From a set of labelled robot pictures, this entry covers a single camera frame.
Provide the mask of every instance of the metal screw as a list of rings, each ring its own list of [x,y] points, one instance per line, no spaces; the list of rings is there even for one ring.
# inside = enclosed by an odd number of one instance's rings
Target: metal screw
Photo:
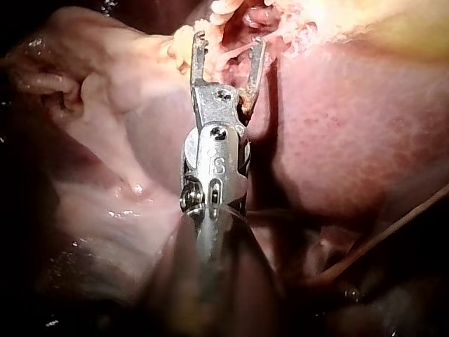
[[[180,205],[181,210],[184,212],[187,209],[198,206],[203,201],[203,193],[201,186],[196,183],[188,183],[181,193]]]
[[[222,126],[216,126],[215,128],[212,129],[212,131],[210,132],[210,135],[215,140],[224,140],[224,139],[226,139],[226,135],[227,135],[226,129],[223,128]]]
[[[231,98],[232,98],[231,93],[228,90],[224,90],[224,89],[217,91],[216,96],[219,100],[223,100],[223,101],[231,100]]]

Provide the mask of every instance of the yellow fat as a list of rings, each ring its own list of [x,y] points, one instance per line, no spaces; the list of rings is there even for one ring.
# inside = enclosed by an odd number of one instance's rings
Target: yellow fat
[[[449,0],[298,0],[321,34],[358,34],[385,52],[449,60]]]

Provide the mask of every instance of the metal jaw tip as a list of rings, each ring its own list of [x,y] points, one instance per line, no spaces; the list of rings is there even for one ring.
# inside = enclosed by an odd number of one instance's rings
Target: metal jaw tip
[[[208,41],[204,37],[204,32],[197,32],[194,35],[192,46],[190,86],[196,114],[196,126],[199,127],[200,131],[201,126],[207,121],[210,121],[206,114],[211,111],[212,105],[210,105],[210,109],[203,109],[202,105],[209,105],[213,101],[221,102],[223,108],[227,106],[225,111],[220,111],[221,118],[217,114],[213,114],[213,118],[218,118],[216,121],[229,122],[229,118],[231,117],[231,119],[237,119],[243,126],[246,126],[251,118],[255,102],[259,95],[266,48],[265,41],[261,38],[255,39],[254,45],[250,47],[251,64],[246,88],[235,89],[232,86],[209,83],[204,80],[204,60],[208,45]],[[206,92],[202,90],[204,88],[208,88],[209,90]],[[238,128],[238,131],[239,135],[243,136],[244,129],[241,130],[241,128]]]

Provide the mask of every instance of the laparoscopic clip applier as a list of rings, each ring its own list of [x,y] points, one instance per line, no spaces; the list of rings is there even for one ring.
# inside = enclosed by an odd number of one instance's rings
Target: laparoscopic clip applier
[[[182,150],[182,219],[162,308],[165,336],[279,336],[272,270],[246,219],[250,143],[265,42],[250,50],[247,86],[203,79],[204,33],[194,36],[190,86],[196,128]]]

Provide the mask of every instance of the moist tissue surface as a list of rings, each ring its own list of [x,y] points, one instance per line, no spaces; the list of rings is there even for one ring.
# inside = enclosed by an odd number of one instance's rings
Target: moist tissue surface
[[[448,182],[449,4],[272,2],[207,1],[159,25],[166,35],[143,14],[137,30],[129,14],[117,16],[125,24],[65,7],[1,60],[18,92],[5,142],[33,149],[51,187],[42,199],[54,198],[42,291],[138,296],[180,216],[198,29],[210,41],[206,76],[235,85],[247,44],[267,40],[248,127],[249,218],[272,267],[294,275],[285,282],[319,277]]]

